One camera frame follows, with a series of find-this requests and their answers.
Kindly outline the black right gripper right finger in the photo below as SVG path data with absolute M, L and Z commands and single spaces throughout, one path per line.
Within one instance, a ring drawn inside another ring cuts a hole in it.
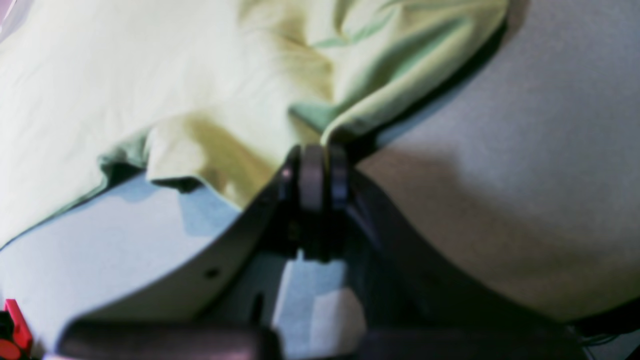
M 345 261 L 368 325 L 358 360 L 583 360 L 564 325 L 455 267 L 340 146 L 327 149 L 327 255 Z

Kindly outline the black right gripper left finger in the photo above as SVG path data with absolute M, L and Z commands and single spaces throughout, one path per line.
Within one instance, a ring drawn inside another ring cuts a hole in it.
M 220 237 L 171 273 L 79 316 L 62 360 L 281 360 L 270 328 L 281 273 L 323 207 L 325 151 L 295 146 Z

